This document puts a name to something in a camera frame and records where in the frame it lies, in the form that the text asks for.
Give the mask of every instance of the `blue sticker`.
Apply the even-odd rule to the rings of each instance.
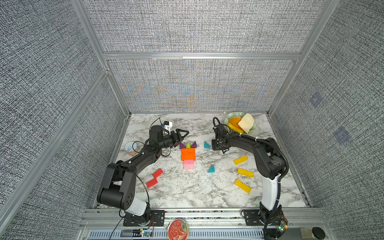
[[[341,146],[344,146],[351,141],[351,135],[343,126],[333,132],[333,137]]]
[[[317,106],[320,105],[322,100],[323,100],[323,98],[321,97],[320,93],[319,92],[315,92],[313,94],[313,96],[311,97],[310,102],[316,108]]]

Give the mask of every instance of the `pink block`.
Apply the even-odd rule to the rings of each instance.
[[[184,170],[193,169],[194,160],[184,160]]]

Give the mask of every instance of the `triangle block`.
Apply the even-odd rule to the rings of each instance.
[[[208,170],[208,173],[215,172],[215,165],[212,165],[211,168]]]
[[[208,144],[207,142],[204,141],[204,148],[208,148],[208,149],[210,149],[211,146],[209,146],[209,144]]]

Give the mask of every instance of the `robotic arm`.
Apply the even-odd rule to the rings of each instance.
[[[181,129],[169,132],[162,126],[151,127],[149,139],[136,156],[129,161],[118,161],[107,166],[97,195],[97,202],[122,209],[134,216],[140,223],[149,222],[149,197],[148,203],[135,197],[136,177],[144,168],[159,159],[163,148],[176,147],[188,134],[189,131]],[[121,185],[114,184],[117,181],[122,181]]]
[[[287,223],[281,205],[278,206],[280,181],[288,173],[288,162],[285,156],[273,138],[255,139],[246,134],[228,132],[225,125],[221,124],[217,118],[213,119],[213,123],[216,137],[212,140],[212,149],[222,150],[225,153],[230,147],[238,147],[252,152],[255,155],[257,169],[263,176],[263,197],[260,202],[260,211],[256,216],[247,216],[247,225],[248,223],[264,225],[265,239],[280,237],[285,232]],[[136,222],[142,225],[148,224],[151,218],[149,196],[148,202],[135,196],[136,177],[138,178],[137,175],[144,168],[159,159],[163,148],[176,147],[188,134],[189,131],[181,129],[169,132],[162,126],[152,126],[149,131],[149,139],[145,141],[144,147],[135,157],[129,161],[118,161],[107,166],[97,195],[97,202],[122,209]],[[114,184],[117,181],[122,181],[121,185]],[[267,230],[266,227],[270,223],[280,224],[280,226],[277,229],[269,228]]]
[[[256,139],[246,134],[228,132],[217,118],[213,119],[213,123],[216,136],[212,140],[213,150],[222,150],[224,154],[230,147],[238,147],[255,155],[257,170],[263,176],[263,197],[255,222],[259,221],[264,225],[265,239],[280,237],[285,232],[287,223],[281,205],[278,206],[280,182],[289,170],[287,159],[273,138]],[[277,223],[279,227],[266,230],[269,223]]]

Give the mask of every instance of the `textured fabric panel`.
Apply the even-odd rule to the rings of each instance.
[[[124,118],[105,80],[1,239],[74,239]]]
[[[84,0],[105,51],[300,52],[326,0]]]
[[[272,119],[339,240],[384,219],[384,2],[342,0]]]
[[[267,111],[290,60],[110,60],[131,111]]]
[[[101,67],[69,0],[0,6],[1,207]]]

